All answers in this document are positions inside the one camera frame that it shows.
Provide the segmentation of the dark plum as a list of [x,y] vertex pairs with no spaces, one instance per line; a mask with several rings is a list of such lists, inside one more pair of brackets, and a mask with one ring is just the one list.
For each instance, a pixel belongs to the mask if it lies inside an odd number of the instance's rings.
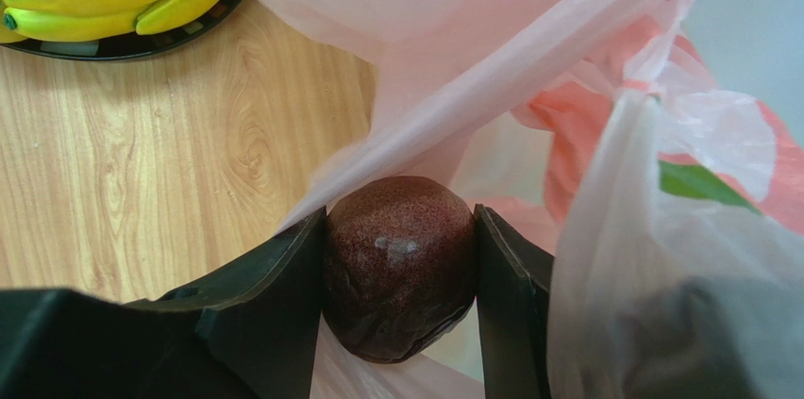
[[450,331],[478,284],[474,215],[447,187],[392,176],[327,215],[323,315],[351,354],[403,362]]

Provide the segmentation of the pink plastic bag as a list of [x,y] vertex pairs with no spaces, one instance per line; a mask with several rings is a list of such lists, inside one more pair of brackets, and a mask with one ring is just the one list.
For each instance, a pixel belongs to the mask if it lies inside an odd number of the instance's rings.
[[289,212],[413,174],[553,254],[556,398],[799,398],[803,152],[717,87],[695,0],[260,0],[375,65],[364,141]]

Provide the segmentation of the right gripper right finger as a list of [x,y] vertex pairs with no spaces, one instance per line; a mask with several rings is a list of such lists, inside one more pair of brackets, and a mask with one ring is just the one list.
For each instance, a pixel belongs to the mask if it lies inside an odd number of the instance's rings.
[[554,256],[494,209],[475,207],[477,316],[487,398],[549,398],[547,314]]

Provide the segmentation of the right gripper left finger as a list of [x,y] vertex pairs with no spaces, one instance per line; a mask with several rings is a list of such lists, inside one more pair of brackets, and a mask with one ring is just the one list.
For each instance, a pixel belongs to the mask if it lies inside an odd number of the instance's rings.
[[325,226],[316,210],[156,300],[2,291],[2,396],[308,397]]

